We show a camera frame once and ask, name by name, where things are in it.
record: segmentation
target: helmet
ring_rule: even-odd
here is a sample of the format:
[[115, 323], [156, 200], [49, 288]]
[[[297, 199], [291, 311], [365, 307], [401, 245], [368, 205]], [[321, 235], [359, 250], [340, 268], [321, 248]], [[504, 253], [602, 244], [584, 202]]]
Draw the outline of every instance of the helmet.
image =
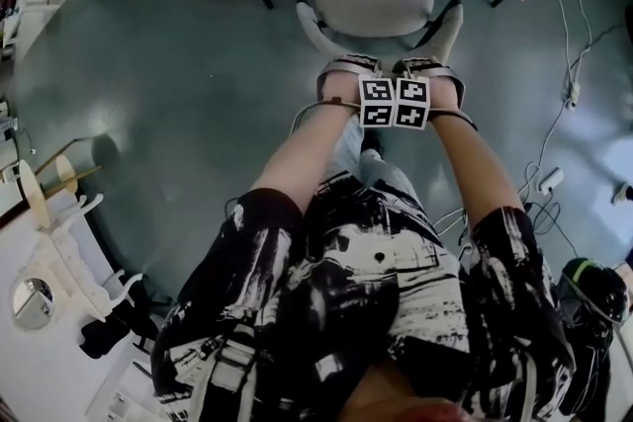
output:
[[629, 315], [629, 295], [624, 280], [592, 259], [574, 259], [565, 266], [558, 285], [563, 322], [611, 328]]

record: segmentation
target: foot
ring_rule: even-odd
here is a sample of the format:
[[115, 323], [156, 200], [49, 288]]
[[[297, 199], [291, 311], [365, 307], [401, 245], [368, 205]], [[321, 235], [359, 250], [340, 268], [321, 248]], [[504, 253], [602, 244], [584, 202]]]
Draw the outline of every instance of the foot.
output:
[[622, 186], [620, 187], [620, 189], [615, 193], [615, 195], [613, 196], [613, 199], [611, 200], [611, 203], [615, 206], [618, 205], [620, 203], [624, 203], [625, 201], [628, 201], [626, 194], [627, 191], [633, 192], [633, 189], [631, 189], [629, 191], [629, 189], [631, 189], [631, 186], [628, 183], [623, 183]]
[[363, 137], [363, 142], [360, 145], [361, 153], [366, 149], [373, 149], [377, 151], [378, 154], [382, 157], [384, 148], [383, 141], [381, 139], [380, 133], [376, 129], [365, 128], [365, 136]]

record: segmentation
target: gray chair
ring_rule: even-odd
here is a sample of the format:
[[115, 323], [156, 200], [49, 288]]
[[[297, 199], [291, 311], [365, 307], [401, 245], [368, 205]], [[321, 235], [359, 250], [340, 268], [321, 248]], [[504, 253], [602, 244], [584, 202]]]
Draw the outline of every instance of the gray chair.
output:
[[431, 21], [434, 1], [314, 0], [313, 8], [308, 0], [297, 0], [297, 14], [310, 40], [329, 57], [336, 58], [350, 49], [334, 42], [326, 30], [357, 38], [392, 38], [427, 28], [411, 52], [394, 59], [434, 57], [446, 64], [463, 23], [463, 8], [461, 0], [450, 0]]

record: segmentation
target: wall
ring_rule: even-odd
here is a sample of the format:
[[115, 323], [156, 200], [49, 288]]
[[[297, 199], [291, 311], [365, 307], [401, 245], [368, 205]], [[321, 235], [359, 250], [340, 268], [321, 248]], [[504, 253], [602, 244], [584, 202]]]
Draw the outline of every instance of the wall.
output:
[[[74, 196], [64, 192], [49, 201], [49, 209], [64, 210], [73, 202]], [[79, 330], [90, 318], [73, 308], [41, 333], [14, 328], [9, 290], [35, 246], [34, 226], [31, 214], [26, 213], [0, 231], [0, 395], [21, 422], [80, 422], [86, 420], [86, 410], [131, 338], [94, 361], [77, 346]], [[95, 280], [103, 284], [112, 269], [85, 219], [78, 220], [70, 232]]]

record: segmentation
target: round mirror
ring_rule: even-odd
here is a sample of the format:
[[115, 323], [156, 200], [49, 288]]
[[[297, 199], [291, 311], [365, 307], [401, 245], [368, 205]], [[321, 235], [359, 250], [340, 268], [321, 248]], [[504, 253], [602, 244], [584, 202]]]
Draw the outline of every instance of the round mirror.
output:
[[23, 329], [35, 331], [52, 318], [54, 305], [50, 287], [39, 278], [23, 280], [13, 292], [13, 315]]

